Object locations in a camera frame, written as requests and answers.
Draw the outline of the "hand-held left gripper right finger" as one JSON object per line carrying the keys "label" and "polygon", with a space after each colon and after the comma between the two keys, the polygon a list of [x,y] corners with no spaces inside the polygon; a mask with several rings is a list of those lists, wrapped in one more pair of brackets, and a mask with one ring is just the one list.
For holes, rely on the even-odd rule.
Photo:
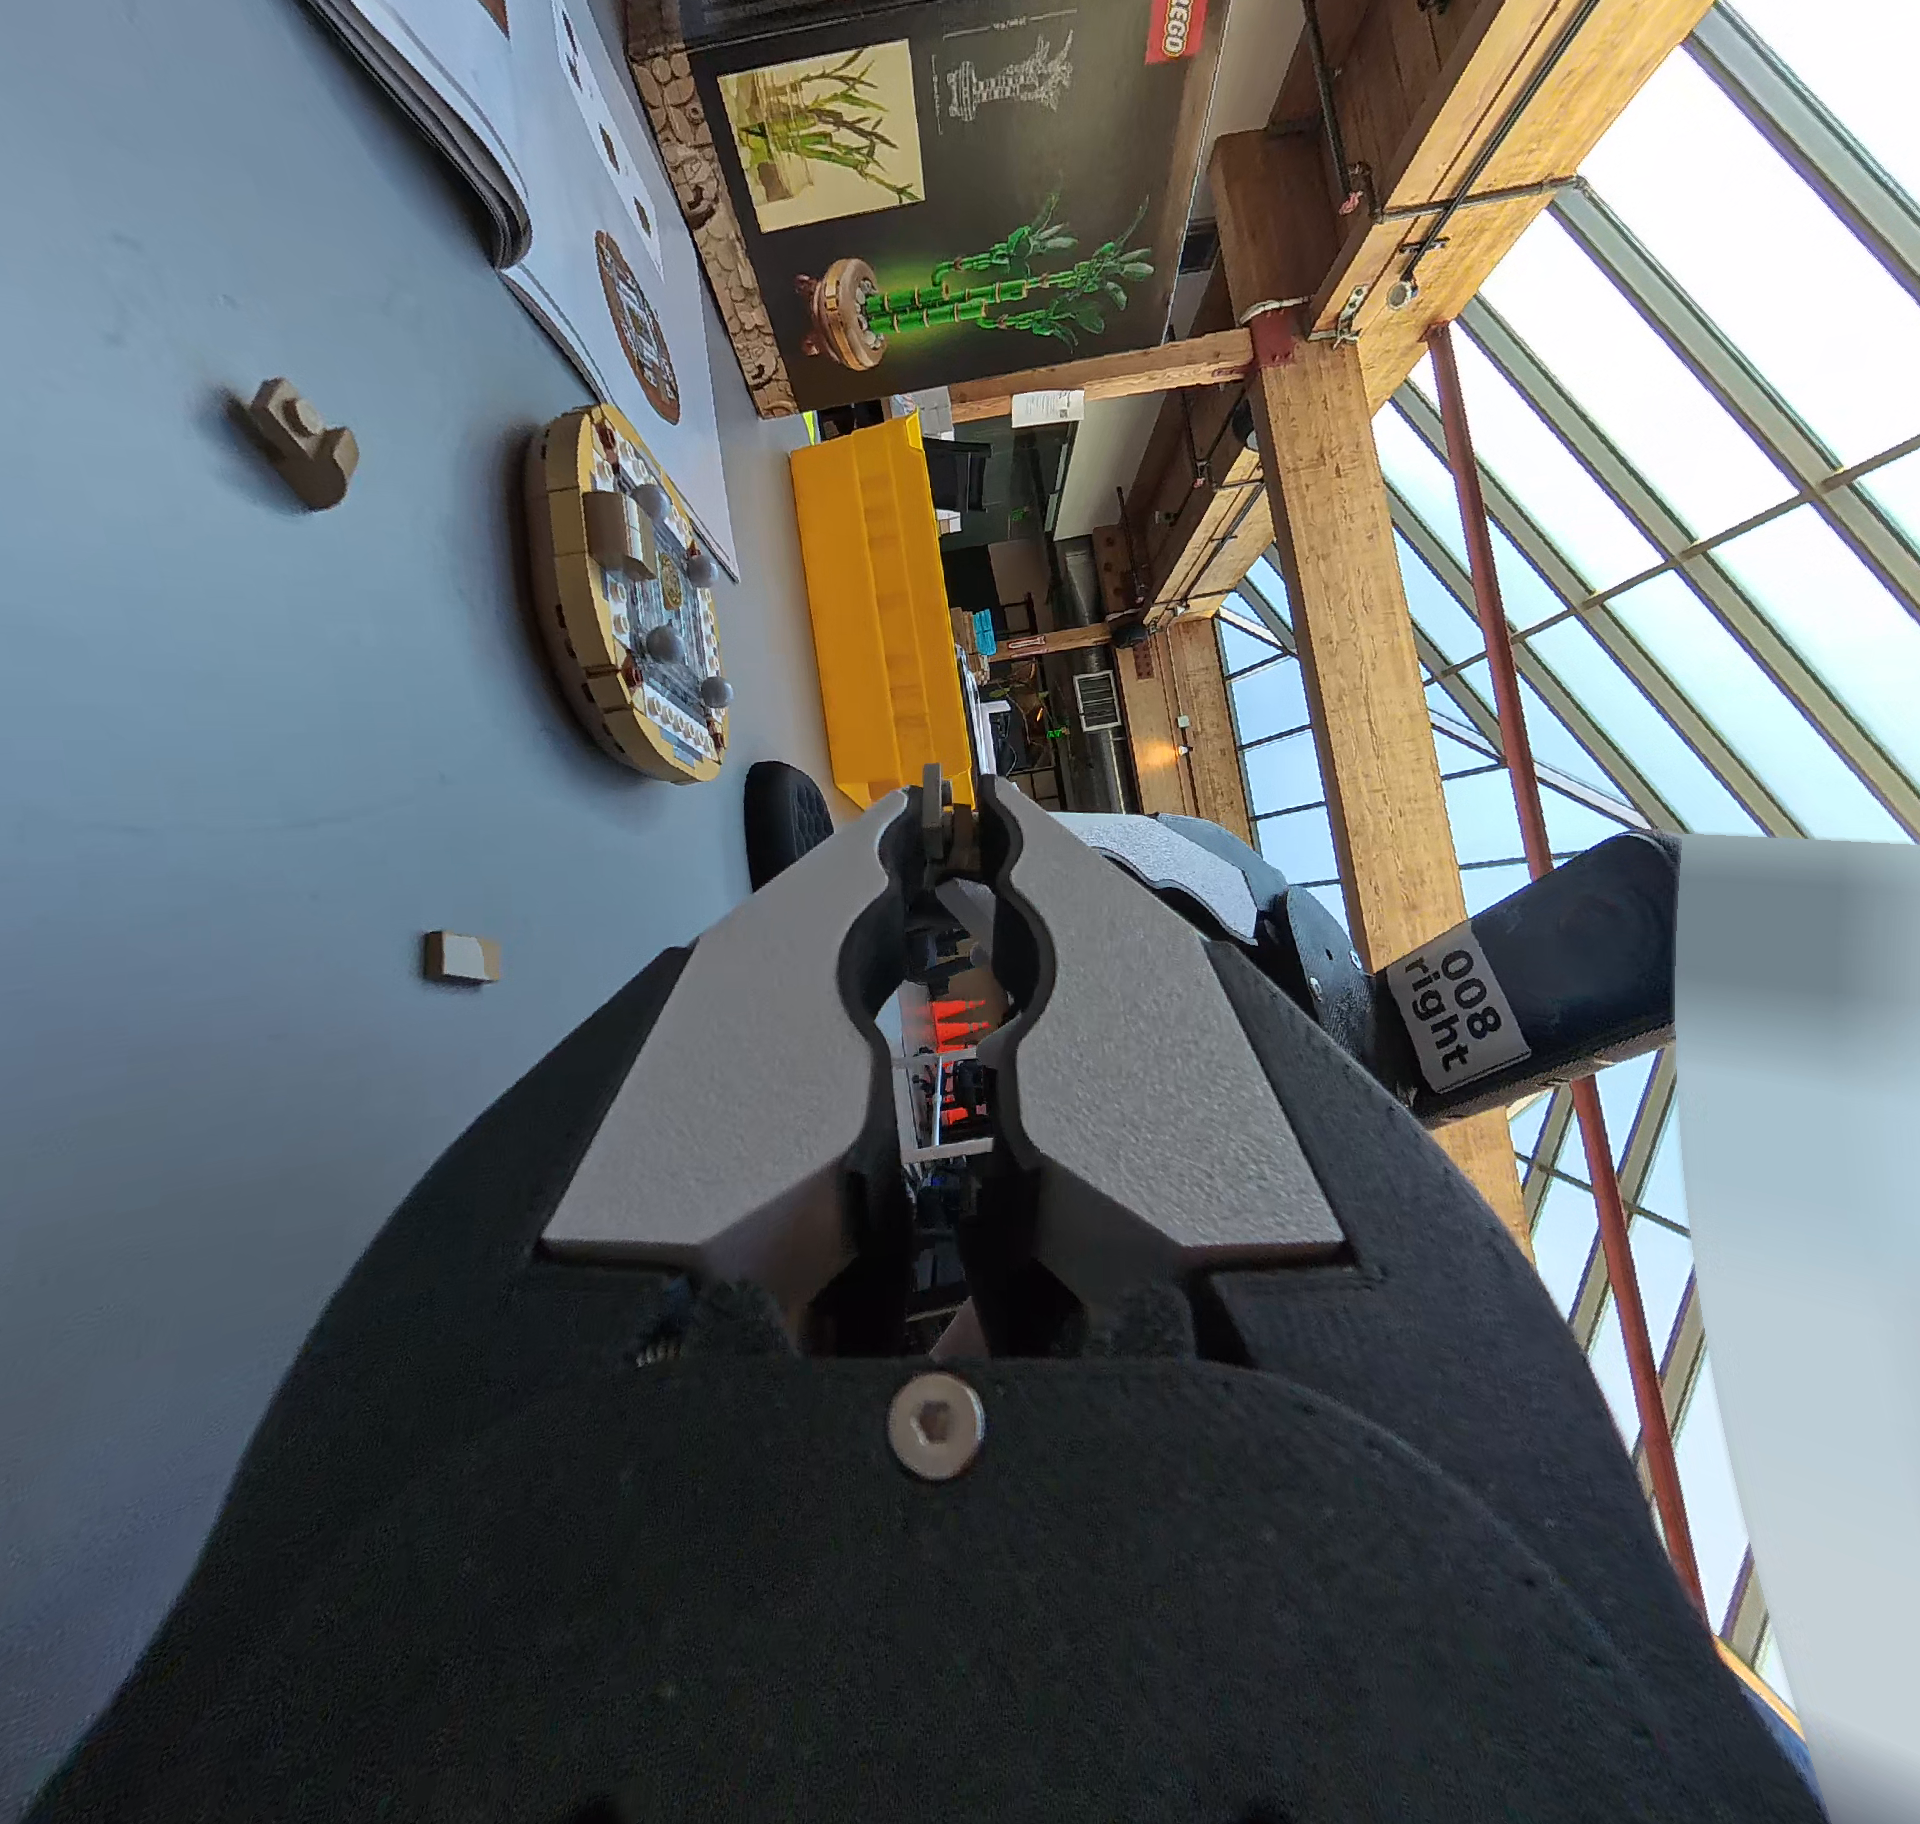
{"label": "hand-held left gripper right finger", "polygon": [[994,1154],[973,1307],[997,1356],[1215,1272],[1324,1265],[1345,1233],[1213,968],[1237,938],[1088,848],[1005,780],[977,788],[992,966]]}

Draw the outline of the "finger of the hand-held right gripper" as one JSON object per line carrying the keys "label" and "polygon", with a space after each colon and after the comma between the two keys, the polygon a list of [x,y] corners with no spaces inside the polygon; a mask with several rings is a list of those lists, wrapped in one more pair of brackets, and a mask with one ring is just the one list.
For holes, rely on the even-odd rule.
{"label": "finger of the hand-held right gripper", "polygon": [[1260,897],[1241,863],[1171,820],[1130,813],[1057,813],[1054,820],[1146,889],[1184,897],[1223,935],[1244,944],[1258,938]]}
{"label": "finger of the hand-held right gripper", "polygon": [[743,788],[749,884],[759,891],[829,843],[835,822],[819,783],[792,763],[755,761]]}

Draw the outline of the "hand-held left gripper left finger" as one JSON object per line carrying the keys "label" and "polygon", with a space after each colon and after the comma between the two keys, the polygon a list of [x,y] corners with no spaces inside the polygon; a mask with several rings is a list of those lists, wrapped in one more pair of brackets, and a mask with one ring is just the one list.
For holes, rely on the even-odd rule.
{"label": "hand-held left gripper left finger", "polygon": [[541,1246],[766,1291],[833,1356],[898,1356],[912,1284],[892,1053],[932,790],[880,797],[710,925]]}

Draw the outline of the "small grey lego piece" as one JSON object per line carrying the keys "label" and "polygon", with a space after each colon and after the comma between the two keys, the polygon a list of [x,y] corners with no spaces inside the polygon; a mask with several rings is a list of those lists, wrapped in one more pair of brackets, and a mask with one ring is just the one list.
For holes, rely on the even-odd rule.
{"label": "small grey lego piece", "polygon": [[977,813],[956,797],[941,763],[928,763],[922,774],[920,850],[928,887],[951,877],[983,880]]}

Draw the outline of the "round tan lego base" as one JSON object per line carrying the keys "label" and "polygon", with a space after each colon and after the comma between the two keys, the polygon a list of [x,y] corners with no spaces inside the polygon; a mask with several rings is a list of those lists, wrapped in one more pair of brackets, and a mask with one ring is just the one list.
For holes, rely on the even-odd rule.
{"label": "round tan lego base", "polygon": [[525,449],[530,574],[568,704],[612,761],[674,785],[718,776],[732,685],[714,588],[721,558],[610,402]]}

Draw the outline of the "tan lego piece with stud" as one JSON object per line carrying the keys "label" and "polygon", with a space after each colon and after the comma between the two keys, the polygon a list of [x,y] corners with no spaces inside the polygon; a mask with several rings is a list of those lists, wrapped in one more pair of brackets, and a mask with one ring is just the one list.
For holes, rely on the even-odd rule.
{"label": "tan lego piece with stud", "polygon": [[336,507],[358,472],[360,446],[350,427],[327,427],[287,378],[276,374],[235,402],[237,418],[285,484],[310,509]]}

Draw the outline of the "black lego box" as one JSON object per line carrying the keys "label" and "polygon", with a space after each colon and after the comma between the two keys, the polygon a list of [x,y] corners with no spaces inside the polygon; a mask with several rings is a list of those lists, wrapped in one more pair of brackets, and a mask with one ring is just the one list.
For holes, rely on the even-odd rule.
{"label": "black lego box", "polygon": [[763,418],[1162,344],[1229,0],[621,0]]}

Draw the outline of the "lego instruction booklet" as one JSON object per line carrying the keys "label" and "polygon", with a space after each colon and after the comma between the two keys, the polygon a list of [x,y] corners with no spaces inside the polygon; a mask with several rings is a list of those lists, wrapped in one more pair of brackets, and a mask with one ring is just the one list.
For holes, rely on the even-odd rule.
{"label": "lego instruction booklet", "polygon": [[587,0],[304,0],[479,193],[492,263],[739,580],[703,282]]}

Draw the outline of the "yellow plastic bin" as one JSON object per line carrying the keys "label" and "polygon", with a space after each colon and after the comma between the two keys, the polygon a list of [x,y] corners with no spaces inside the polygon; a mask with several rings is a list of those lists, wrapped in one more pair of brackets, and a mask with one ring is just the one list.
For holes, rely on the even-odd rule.
{"label": "yellow plastic bin", "polygon": [[973,743],[916,414],[788,456],[829,770],[867,805],[938,763],[973,804]]}

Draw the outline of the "red pipe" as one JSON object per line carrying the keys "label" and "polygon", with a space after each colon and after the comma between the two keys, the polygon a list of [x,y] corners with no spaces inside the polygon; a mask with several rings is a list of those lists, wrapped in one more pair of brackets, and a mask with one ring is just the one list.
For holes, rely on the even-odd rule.
{"label": "red pipe", "polygon": [[[1452,353],[1450,323],[1440,323],[1427,331],[1427,352],[1447,435],[1457,509],[1469,553],[1475,610],[1483,627],[1485,660],[1496,693],[1499,752],[1513,788],[1510,793],[1521,828],[1528,869],[1535,879],[1542,879],[1553,869],[1552,843],[1541,799],[1539,767],[1535,763],[1523,715],[1523,695],[1513,655],[1513,637],[1501,605],[1499,569],[1491,546],[1490,519],[1485,514],[1485,493],[1472,444],[1467,408]],[[1607,1284],[1620,1314],[1620,1335],[1635,1388],[1635,1413],[1641,1449],[1647,1462],[1654,1516],[1672,1567],[1689,1597],[1692,1597],[1694,1610],[1703,1613],[1708,1610],[1708,1599],[1697,1569],[1692,1526],[1675,1465],[1660,1375],[1650,1348],[1628,1217],[1620,1198],[1620,1178],[1597,1079],[1579,1076],[1570,1082],[1568,1092],[1579,1128],[1581,1151],[1587,1163],[1587,1183],[1597,1205],[1597,1234],[1605,1260]]]}

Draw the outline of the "thin wooden crossbeam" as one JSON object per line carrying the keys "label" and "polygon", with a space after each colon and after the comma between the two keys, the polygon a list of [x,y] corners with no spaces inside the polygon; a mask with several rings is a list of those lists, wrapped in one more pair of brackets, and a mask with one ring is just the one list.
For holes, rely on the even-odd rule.
{"label": "thin wooden crossbeam", "polygon": [[967,424],[1009,418],[1016,396],[1082,391],[1084,404],[1124,396],[1159,396],[1171,389],[1237,382],[1252,364],[1254,339],[1246,328],[1237,326],[1141,352],[956,382],[947,388],[947,401],[954,424]]}

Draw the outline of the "black metal rod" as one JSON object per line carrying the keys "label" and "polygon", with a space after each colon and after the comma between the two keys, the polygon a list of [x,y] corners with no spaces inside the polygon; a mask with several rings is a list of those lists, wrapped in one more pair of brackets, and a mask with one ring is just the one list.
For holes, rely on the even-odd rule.
{"label": "black metal rod", "polygon": [[1317,0],[1301,0],[1301,3],[1302,3],[1302,13],[1305,13],[1306,56],[1309,56],[1313,84],[1315,84],[1315,92],[1317,92],[1317,104],[1319,104],[1319,126],[1322,126],[1324,139],[1327,139],[1331,167],[1333,167],[1333,176],[1337,182],[1337,215],[1344,218],[1350,218],[1361,209],[1365,209],[1367,215],[1374,215],[1376,202],[1372,196],[1372,186],[1367,182],[1369,176],[1367,176],[1365,167],[1357,164],[1357,160],[1350,157],[1345,136],[1341,131],[1337,102],[1334,102],[1334,72],[1331,69],[1327,46],[1324,46]]}

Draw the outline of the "wooden ceiling beam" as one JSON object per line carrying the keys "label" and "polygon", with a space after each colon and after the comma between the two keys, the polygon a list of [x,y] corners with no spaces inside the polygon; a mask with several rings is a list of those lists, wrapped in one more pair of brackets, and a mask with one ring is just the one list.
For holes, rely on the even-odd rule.
{"label": "wooden ceiling beam", "polygon": [[1317,0],[1324,135],[1299,39],[1211,182],[1237,318],[1281,302],[1376,412],[1714,0]]}

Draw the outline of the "wooden post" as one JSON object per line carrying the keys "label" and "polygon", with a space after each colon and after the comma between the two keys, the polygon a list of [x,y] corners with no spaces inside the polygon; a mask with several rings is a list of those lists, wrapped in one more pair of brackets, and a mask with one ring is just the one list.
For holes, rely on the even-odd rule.
{"label": "wooden post", "polygon": [[1299,342],[1250,396],[1337,880],[1382,971],[1467,902],[1357,352]]}

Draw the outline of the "skylight window frame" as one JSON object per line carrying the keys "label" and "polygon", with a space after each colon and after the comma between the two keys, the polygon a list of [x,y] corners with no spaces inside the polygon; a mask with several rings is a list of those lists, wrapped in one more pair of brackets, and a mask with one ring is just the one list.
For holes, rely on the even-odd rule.
{"label": "skylight window frame", "polygon": [[[1858,13],[1719,0],[1452,335],[1556,862],[1631,824],[1916,832],[1916,106]],[[1791,328],[1770,279],[1836,279]],[[1469,913],[1521,889],[1431,357],[1376,418]],[[1344,917],[1290,600],[1268,546],[1216,647],[1254,835]],[[1677,1069],[1597,1082],[1719,1637],[1782,1701],[1692,1269]],[[1631,1450],[1639,1421],[1565,1090],[1504,1109],[1523,1226]]]}

